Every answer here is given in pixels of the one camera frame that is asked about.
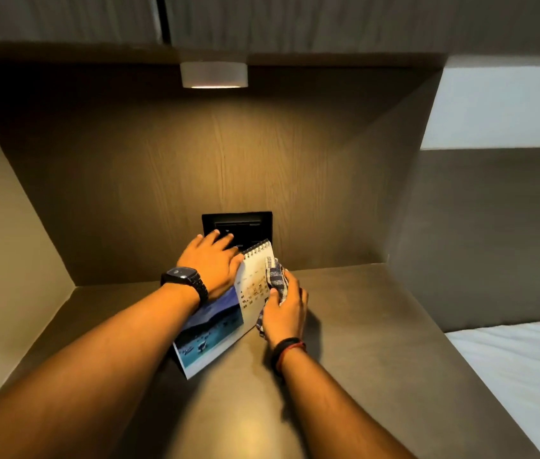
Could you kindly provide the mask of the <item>person's right hand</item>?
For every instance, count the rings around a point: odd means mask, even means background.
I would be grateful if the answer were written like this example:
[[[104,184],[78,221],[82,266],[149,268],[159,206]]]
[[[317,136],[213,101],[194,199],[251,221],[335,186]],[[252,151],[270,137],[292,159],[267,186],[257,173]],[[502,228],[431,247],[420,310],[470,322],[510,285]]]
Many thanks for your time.
[[[299,280],[289,270],[284,274],[288,280],[288,295],[278,311],[264,311],[263,327],[269,349],[282,339],[302,338],[308,309],[309,294],[300,286]]]

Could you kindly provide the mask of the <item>person's left hand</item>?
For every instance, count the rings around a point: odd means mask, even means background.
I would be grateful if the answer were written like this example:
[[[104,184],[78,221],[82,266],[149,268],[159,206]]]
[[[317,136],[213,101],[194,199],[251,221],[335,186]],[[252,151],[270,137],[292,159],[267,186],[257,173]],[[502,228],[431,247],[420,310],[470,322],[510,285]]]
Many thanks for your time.
[[[209,300],[213,301],[228,291],[228,263],[231,256],[240,251],[237,246],[228,247],[232,234],[221,238],[214,246],[204,246],[204,238],[197,235],[184,249],[176,265],[196,269],[208,290]]]

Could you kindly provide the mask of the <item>checked cleaning cloth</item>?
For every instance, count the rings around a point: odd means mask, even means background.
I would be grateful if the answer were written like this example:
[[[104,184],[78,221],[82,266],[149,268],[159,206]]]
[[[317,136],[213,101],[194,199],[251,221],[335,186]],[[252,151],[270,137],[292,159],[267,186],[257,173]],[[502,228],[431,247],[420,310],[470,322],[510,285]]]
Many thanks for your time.
[[[279,305],[282,305],[288,295],[288,280],[285,277],[283,266],[277,258],[274,258],[273,256],[267,256],[265,259],[265,270],[268,288],[277,290],[277,293],[279,295]],[[265,306],[268,300],[269,298],[267,297],[264,299],[264,305],[261,308],[256,322],[256,328],[261,338],[265,338],[263,316]]]

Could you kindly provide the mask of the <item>spiral desk calendar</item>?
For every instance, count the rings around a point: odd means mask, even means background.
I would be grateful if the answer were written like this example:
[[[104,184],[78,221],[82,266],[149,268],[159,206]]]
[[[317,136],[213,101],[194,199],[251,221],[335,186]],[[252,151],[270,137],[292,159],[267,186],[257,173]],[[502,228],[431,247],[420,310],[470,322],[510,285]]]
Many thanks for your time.
[[[173,346],[186,379],[193,378],[254,329],[269,298],[266,259],[274,252],[265,239],[243,252],[235,284],[201,305],[185,322]]]

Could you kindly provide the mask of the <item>person's left forearm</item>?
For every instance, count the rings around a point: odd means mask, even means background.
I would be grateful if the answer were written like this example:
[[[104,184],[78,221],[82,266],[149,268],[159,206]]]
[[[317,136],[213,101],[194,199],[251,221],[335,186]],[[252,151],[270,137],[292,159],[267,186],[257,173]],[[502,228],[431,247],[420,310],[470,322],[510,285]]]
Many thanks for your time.
[[[166,284],[0,391],[0,459],[105,458],[197,292]]]

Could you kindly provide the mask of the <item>person's right forearm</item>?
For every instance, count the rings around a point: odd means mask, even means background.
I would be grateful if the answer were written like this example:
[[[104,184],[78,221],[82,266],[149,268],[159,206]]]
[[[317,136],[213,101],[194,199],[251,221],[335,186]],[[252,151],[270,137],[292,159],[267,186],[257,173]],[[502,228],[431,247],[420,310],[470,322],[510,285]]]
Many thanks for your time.
[[[282,374],[313,459],[417,459],[303,349]]]

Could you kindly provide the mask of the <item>black wristwatch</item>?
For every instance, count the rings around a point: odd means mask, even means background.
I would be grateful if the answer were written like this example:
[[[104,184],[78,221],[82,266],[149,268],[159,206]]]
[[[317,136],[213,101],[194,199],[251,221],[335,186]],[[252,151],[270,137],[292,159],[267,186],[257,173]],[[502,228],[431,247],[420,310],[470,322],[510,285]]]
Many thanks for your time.
[[[159,285],[166,284],[185,285],[193,288],[198,295],[199,305],[208,302],[209,293],[198,271],[189,267],[175,267],[161,275]]]

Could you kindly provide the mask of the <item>black and red wristbands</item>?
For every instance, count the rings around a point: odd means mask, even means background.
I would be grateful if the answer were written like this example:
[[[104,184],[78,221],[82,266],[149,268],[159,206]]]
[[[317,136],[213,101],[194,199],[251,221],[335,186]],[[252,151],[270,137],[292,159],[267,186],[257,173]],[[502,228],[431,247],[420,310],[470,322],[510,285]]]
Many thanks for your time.
[[[300,348],[306,351],[306,344],[303,340],[297,337],[289,337],[282,339],[272,350],[270,365],[274,375],[278,378],[283,378],[282,363],[284,357],[291,349]]]

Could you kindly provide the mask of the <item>grey overhead cabinet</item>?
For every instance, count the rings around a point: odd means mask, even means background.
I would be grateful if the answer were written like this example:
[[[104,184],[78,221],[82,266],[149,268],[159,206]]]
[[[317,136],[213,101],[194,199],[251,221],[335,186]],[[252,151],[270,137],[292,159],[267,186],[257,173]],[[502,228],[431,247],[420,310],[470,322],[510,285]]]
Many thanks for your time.
[[[0,61],[540,65],[540,0],[0,0]]]

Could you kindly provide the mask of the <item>white bed sheet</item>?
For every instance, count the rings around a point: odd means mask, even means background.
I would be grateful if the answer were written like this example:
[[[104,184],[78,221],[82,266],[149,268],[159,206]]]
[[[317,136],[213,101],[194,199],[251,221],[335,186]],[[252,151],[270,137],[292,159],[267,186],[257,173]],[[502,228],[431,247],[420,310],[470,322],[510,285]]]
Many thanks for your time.
[[[540,451],[540,322],[446,337]]]

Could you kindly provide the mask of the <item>black wall socket panel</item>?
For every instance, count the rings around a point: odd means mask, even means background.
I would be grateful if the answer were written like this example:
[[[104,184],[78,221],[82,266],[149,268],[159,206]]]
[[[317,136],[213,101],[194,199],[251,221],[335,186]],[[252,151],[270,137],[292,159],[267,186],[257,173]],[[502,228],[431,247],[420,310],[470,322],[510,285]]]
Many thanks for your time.
[[[232,234],[228,247],[237,246],[241,252],[266,240],[273,241],[271,211],[203,214],[201,218],[205,236],[215,230],[219,231],[218,239]]]

